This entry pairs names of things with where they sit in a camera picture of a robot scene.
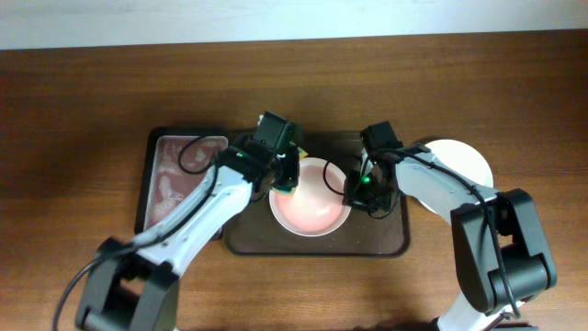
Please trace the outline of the green yellow sponge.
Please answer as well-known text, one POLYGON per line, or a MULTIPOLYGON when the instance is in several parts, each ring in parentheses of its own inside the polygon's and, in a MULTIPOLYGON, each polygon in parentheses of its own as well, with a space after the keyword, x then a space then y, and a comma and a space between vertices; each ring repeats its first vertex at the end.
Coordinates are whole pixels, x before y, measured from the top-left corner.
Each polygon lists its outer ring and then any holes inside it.
POLYGON ((277 156, 277 174, 273 190, 277 193, 292 194, 299 184, 300 160, 308 154, 296 144, 277 156))

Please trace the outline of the white plate top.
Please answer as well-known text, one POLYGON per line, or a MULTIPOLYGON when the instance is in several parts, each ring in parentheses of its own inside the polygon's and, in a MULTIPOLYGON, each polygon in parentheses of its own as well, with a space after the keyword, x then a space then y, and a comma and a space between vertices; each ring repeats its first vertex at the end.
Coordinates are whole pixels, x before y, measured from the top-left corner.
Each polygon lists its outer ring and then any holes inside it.
POLYGON ((351 208, 343 204, 343 197, 326 186, 322 172, 326 161, 305 157, 300 161, 299 184, 292 193, 272 190, 270 209, 282 227, 291 233, 317 237, 339 228, 351 208))

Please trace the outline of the white plate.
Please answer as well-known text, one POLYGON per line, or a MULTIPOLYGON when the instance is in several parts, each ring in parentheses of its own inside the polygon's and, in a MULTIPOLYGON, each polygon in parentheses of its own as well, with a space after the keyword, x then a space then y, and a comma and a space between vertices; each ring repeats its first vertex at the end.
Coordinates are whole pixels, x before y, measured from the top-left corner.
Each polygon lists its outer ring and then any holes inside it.
MULTIPOLYGON (((435 154, 435 162, 443 163, 469 182, 474 182, 477 187, 494 187, 491 167, 474 147, 461 141, 450 139, 428 141, 424 146, 435 154)), ((459 183, 458 188, 462 190, 462 193, 458 195, 459 200, 454 200, 445 193, 439 196, 435 194, 432 198, 419 199, 418 201, 430 212, 438 214, 439 210, 442 210, 442 213, 448 216, 451 210, 459 207, 464 202, 472 203, 476 201, 475 198, 470 196, 470 192, 459 183)))
POLYGON ((339 228, 351 208, 343 204, 343 197, 326 186, 322 172, 326 161, 305 157, 300 161, 299 184, 292 193, 272 190, 270 209, 282 227, 291 233, 317 237, 339 228))

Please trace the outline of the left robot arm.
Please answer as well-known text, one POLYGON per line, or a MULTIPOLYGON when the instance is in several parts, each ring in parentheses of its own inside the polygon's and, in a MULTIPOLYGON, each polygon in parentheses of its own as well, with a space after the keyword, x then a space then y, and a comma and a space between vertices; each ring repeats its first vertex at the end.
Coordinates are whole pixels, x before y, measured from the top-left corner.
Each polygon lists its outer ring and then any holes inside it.
POLYGON ((123 244, 108 239, 87 275, 74 324, 81 330, 174 330, 180 280, 211 237, 257 194, 298 183, 300 149, 247 137, 214 153, 200 184, 160 222, 123 244))

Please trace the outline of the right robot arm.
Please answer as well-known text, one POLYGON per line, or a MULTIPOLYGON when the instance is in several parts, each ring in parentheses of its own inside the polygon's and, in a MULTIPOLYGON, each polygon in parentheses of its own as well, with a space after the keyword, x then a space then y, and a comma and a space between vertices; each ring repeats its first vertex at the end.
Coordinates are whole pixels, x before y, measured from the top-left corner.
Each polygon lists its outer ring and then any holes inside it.
POLYGON ((345 203, 390 210, 389 192, 414 197, 451 227, 460 294, 422 330, 490 330, 553 288, 554 258, 536 204, 524 190, 479 185, 422 144, 365 143, 345 203))

